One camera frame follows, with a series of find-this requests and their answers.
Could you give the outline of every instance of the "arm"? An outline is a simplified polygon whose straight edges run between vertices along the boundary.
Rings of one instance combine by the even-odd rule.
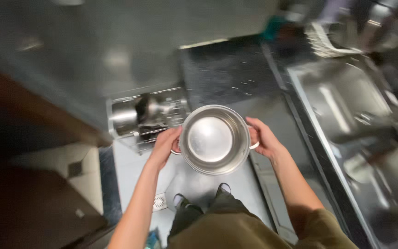
[[[251,140],[254,143],[260,141],[256,152],[269,158],[279,180],[293,228],[299,239],[302,239],[308,215],[324,207],[303,178],[288,150],[274,136],[270,128],[257,118],[246,119],[252,126]]]
[[[165,166],[170,150],[177,148],[176,139],[182,128],[171,128],[158,135],[154,149],[142,169],[127,210],[119,221],[108,248],[142,249],[150,227],[159,171]]]

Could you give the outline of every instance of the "green cloth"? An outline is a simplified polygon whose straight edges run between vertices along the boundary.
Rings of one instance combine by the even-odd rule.
[[[296,246],[286,243],[254,215],[207,213],[169,238],[170,249],[357,249],[327,210],[312,212]]]

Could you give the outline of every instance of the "stainless steel pot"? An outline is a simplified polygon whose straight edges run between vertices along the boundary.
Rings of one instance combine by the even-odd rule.
[[[248,157],[248,126],[237,112],[223,105],[206,105],[193,111],[185,120],[179,138],[185,161],[197,172],[222,175],[233,172]]]

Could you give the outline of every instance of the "person's right hand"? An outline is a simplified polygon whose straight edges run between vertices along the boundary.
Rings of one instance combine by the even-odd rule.
[[[251,143],[255,144],[257,141],[260,143],[255,149],[257,153],[273,159],[278,153],[286,150],[266,124],[257,118],[246,117],[246,120],[251,125],[249,128]]]

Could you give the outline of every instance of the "sneaker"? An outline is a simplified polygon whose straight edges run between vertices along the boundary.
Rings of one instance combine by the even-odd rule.
[[[216,192],[216,196],[219,195],[219,193],[228,193],[231,194],[231,188],[229,187],[228,184],[226,183],[221,183],[218,187],[218,191]]]
[[[176,209],[179,209],[181,207],[185,208],[189,206],[191,203],[187,200],[187,198],[185,198],[184,195],[176,194],[173,198],[173,204]]]

